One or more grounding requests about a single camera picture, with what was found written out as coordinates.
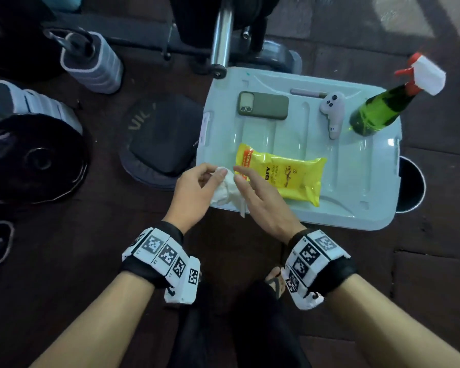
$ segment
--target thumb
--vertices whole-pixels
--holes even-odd
[[[255,204],[260,198],[256,195],[250,183],[248,183],[240,174],[233,176],[233,181],[237,185],[238,190],[244,197],[247,204]]]
[[[213,196],[216,188],[223,182],[227,173],[228,170],[223,168],[213,173],[210,179],[208,179],[208,182],[206,182],[206,184],[202,188],[205,191],[205,193],[207,193],[210,197]]]

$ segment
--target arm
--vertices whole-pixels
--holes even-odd
[[[276,188],[258,173],[240,166],[234,170],[250,177],[250,184],[239,175],[234,180],[251,216],[264,231],[288,243],[305,229]],[[358,345],[374,367],[460,367],[458,351],[357,274],[337,284],[326,295],[325,304],[355,332]]]
[[[117,367],[154,289],[121,272],[31,368]]]
[[[163,219],[184,235],[201,220],[226,170],[202,164],[179,179]],[[155,287],[131,272],[121,272],[101,295],[53,342],[31,368],[115,368],[133,337]]]
[[[356,334],[375,367],[460,368],[460,353],[410,317],[361,276],[347,278],[325,301]]]

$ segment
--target person's right hand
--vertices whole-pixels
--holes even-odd
[[[249,183],[240,174],[236,174],[233,180],[245,198],[252,218],[265,232],[288,244],[296,233],[306,228],[291,211],[276,187],[254,169],[234,166],[233,170],[250,178]]]

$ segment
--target person's left hand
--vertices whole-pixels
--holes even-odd
[[[162,221],[173,224],[183,235],[199,222],[208,210],[216,188],[227,175],[226,169],[214,173],[216,168],[203,163],[182,173],[177,180],[169,211]]]

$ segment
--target green liquid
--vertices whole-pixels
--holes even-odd
[[[351,128],[364,137],[373,135],[393,123],[413,98],[404,85],[371,97],[351,115]]]

